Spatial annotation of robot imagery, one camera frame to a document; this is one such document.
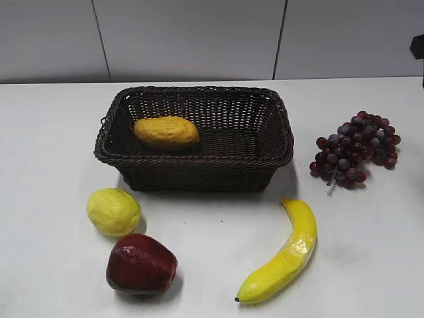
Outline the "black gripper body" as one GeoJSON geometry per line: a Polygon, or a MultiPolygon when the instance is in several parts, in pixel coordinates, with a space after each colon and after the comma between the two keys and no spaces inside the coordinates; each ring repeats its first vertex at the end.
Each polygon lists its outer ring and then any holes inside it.
{"type": "Polygon", "coordinates": [[[424,34],[413,37],[409,51],[416,60],[424,59],[424,34]]]}

